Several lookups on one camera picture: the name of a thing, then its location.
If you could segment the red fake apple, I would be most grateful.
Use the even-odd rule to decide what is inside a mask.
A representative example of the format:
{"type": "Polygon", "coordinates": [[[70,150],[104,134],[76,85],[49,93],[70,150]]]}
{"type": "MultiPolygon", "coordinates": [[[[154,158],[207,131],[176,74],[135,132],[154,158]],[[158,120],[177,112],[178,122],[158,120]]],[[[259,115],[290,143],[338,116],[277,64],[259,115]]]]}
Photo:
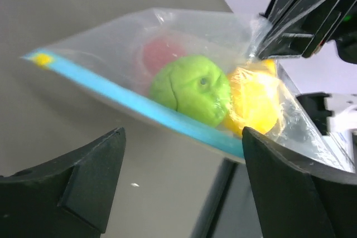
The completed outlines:
{"type": "Polygon", "coordinates": [[[172,36],[156,37],[143,46],[141,64],[149,76],[154,76],[168,63],[185,55],[183,46],[172,36]]]}

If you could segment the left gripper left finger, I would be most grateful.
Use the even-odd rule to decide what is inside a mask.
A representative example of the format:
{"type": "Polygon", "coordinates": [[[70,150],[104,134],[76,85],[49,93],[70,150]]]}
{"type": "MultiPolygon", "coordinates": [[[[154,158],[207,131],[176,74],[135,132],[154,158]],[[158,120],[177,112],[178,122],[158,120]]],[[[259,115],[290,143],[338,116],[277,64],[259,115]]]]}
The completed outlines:
{"type": "Polygon", "coordinates": [[[1,237],[100,237],[126,148],[123,128],[1,177],[1,237]]]}

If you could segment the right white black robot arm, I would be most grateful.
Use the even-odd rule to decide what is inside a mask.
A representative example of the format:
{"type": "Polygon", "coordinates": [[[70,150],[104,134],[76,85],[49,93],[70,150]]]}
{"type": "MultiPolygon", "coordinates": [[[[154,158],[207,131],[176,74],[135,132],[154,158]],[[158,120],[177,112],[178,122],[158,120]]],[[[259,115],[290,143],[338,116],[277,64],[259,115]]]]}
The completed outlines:
{"type": "MultiPolygon", "coordinates": [[[[304,57],[335,41],[343,61],[356,63],[356,0],[271,0],[263,14],[272,25],[257,49],[260,59],[304,57]]],[[[356,129],[356,95],[297,97],[322,135],[356,129]]]]}

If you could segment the clear blue zip top bag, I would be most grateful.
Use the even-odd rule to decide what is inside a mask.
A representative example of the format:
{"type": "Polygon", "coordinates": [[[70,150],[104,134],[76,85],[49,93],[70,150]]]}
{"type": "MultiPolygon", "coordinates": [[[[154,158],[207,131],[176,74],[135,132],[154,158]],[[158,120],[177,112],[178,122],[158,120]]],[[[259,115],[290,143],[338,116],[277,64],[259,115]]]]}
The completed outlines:
{"type": "Polygon", "coordinates": [[[259,16],[146,9],[38,48],[24,59],[115,106],[244,162],[250,127],[309,159],[355,170],[341,132],[318,131],[272,60],[259,16]]]}

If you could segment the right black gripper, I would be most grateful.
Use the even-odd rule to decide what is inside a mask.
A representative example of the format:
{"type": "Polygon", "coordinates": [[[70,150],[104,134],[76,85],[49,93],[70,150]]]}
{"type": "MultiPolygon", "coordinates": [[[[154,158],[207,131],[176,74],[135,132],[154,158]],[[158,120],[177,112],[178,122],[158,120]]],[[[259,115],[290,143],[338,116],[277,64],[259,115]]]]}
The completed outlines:
{"type": "Polygon", "coordinates": [[[271,0],[264,17],[272,28],[257,58],[308,58],[335,41],[339,58],[356,63],[356,0],[271,0]]]}

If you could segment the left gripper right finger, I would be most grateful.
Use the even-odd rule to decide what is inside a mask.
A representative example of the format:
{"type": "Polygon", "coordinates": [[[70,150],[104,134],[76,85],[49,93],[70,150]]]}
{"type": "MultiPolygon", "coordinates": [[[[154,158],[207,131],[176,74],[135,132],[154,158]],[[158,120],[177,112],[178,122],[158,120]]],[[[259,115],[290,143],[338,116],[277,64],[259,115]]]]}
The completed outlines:
{"type": "Polygon", "coordinates": [[[356,237],[356,174],[313,161],[252,128],[243,151],[264,237],[356,237]]]}

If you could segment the green fake pear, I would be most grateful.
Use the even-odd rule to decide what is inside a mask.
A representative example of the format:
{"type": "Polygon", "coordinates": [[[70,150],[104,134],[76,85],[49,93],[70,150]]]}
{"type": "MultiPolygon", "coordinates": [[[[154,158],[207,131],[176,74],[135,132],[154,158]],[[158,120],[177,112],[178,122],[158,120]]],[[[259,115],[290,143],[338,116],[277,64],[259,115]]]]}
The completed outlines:
{"type": "Polygon", "coordinates": [[[202,55],[181,57],[154,77],[148,97],[210,127],[217,127],[230,108],[231,90],[223,70],[202,55]]]}

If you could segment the yellow fake lemon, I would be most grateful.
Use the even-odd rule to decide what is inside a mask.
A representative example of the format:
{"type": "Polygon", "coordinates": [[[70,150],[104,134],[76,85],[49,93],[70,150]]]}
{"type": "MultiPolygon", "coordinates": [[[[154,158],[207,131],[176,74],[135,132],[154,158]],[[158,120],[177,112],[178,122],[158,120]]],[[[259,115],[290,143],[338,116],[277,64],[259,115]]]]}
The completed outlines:
{"type": "Polygon", "coordinates": [[[231,89],[231,106],[224,126],[238,138],[244,127],[262,134],[273,129],[281,116],[276,64],[263,60],[239,66],[227,75],[231,89]]]}

